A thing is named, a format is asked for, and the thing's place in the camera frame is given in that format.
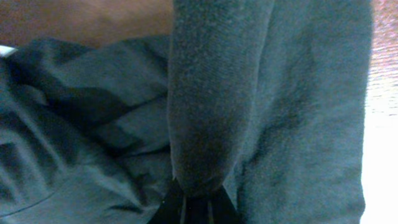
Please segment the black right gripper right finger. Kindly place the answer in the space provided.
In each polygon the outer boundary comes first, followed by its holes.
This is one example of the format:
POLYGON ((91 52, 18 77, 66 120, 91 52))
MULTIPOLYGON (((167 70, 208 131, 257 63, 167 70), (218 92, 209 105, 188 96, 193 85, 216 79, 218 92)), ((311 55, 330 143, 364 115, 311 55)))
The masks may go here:
POLYGON ((222 186, 208 197, 209 224, 240 224, 240 217, 222 186))

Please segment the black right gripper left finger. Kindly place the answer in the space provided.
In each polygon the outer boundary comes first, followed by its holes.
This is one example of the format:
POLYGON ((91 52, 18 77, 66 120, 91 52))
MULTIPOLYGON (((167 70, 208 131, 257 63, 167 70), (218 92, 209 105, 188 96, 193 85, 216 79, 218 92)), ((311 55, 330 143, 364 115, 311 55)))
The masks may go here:
POLYGON ((169 191, 162 199, 158 210, 147 224, 181 224, 184 209, 184 193, 176 178, 170 184, 169 191))

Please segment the dark green t-shirt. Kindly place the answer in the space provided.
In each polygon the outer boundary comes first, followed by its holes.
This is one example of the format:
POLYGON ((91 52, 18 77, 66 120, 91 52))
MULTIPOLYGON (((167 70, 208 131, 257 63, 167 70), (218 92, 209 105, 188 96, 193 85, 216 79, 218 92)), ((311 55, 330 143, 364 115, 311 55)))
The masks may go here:
POLYGON ((1 58, 1 222, 359 223, 370 1, 174 1, 172 31, 1 58))

